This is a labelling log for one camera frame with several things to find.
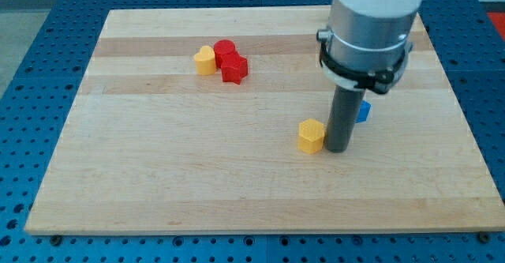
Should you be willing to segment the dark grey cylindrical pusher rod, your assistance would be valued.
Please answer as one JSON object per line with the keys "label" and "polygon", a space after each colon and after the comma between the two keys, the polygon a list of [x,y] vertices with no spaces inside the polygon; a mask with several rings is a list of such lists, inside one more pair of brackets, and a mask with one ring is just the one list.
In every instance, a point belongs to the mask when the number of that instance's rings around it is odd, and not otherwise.
{"label": "dark grey cylindrical pusher rod", "polygon": [[344,152],[347,149],[364,95],[364,90],[335,88],[324,141],[326,150]]}

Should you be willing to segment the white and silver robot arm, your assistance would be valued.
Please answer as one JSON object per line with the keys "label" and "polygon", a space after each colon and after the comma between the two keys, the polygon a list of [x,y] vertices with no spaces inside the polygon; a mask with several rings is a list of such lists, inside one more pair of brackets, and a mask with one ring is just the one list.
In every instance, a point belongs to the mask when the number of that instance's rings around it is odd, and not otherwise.
{"label": "white and silver robot arm", "polygon": [[386,94],[406,69],[410,31],[422,0],[332,0],[320,65],[335,84],[324,146],[344,152],[365,92]]}

